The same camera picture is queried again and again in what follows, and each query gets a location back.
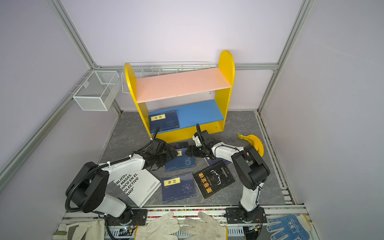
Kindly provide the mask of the blue book Lunyu label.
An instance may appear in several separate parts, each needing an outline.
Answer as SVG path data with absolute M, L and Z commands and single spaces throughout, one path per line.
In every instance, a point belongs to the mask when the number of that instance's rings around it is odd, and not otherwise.
M 157 128 L 160 128 L 160 132 L 164 132 L 180 127 L 176 110 L 150 115 L 149 120 L 151 134 L 153 134 Z

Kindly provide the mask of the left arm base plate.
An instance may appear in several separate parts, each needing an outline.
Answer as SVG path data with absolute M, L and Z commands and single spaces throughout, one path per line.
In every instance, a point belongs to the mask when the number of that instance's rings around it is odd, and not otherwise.
M 111 215 L 107 216 L 107 224 L 109 226 L 144 226 L 148 216 L 147 209 L 131 209 L 115 218 Z

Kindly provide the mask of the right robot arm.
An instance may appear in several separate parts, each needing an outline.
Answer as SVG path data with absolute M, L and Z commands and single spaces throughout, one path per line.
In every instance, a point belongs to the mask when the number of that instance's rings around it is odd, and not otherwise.
M 208 131 L 201 131 L 197 125 L 193 136 L 195 144 L 188 147 L 187 156 L 232 162 L 243 184 L 240 208 L 250 213 L 259 207 L 260 190 L 271 172 L 263 160 L 265 150 L 262 141 L 255 135 L 238 135 L 238 138 L 246 140 L 249 145 L 235 147 L 225 144 L 212 138 Z

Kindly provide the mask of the black wolf cover book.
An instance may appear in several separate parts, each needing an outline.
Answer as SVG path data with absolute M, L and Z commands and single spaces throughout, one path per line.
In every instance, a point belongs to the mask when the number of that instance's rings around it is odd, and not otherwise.
M 175 150 L 184 149 L 184 148 L 188 148 L 189 143 L 188 142 L 176 142 L 176 143 L 169 144 L 169 146 L 174 148 Z

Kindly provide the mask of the blue book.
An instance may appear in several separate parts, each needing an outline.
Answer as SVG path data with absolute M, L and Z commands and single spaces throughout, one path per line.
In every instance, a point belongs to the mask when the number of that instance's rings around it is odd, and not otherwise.
M 222 159 L 222 158 L 216 158 L 216 159 L 212 160 L 212 159 L 210 159 L 209 157 L 205 157 L 205 160 L 206 160 L 206 162 L 207 162 L 207 164 L 208 164 L 209 166 L 212 166 L 212 165 L 214 165 L 214 164 L 216 164 L 216 163 L 218 163 L 218 162 L 220 162 L 220 161 L 224 162 L 226 165 L 231 164 L 230 161 L 227 161 L 227 160 Z

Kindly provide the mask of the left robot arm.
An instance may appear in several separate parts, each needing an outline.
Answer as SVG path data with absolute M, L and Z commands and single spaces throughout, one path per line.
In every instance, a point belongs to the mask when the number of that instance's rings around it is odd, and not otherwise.
M 135 171 L 165 165 L 178 156 L 173 146 L 161 139 L 153 139 L 132 155 L 112 162 L 97 165 L 88 162 L 83 165 L 66 190 L 67 212 L 98 213 L 114 218 L 131 218 L 131 207 L 124 201 L 106 194 L 107 185 L 123 175 Z

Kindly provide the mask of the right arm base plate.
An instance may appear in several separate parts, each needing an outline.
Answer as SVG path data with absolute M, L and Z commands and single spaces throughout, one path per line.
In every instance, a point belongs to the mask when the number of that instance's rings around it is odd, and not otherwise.
M 247 212 L 243 207 L 226 208 L 224 217 L 228 224 L 264 224 L 267 218 L 264 208 L 261 206 L 255 208 L 251 212 Z

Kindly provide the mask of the blue book Sunzi label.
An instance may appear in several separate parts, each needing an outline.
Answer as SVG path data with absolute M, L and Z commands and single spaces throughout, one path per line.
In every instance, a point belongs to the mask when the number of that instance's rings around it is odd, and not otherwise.
M 186 155 L 188 148 L 177 149 L 178 156 L 165 164 L 166 172 L 173 172 L 196 166 L 195 157 Z

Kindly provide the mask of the blue book Yijing label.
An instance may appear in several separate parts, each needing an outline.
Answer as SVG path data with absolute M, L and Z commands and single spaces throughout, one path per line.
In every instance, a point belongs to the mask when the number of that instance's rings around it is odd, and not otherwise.
M 161 179 L 163 203 L 170 203 L 196 195 L 195 180 L 192 172 Z

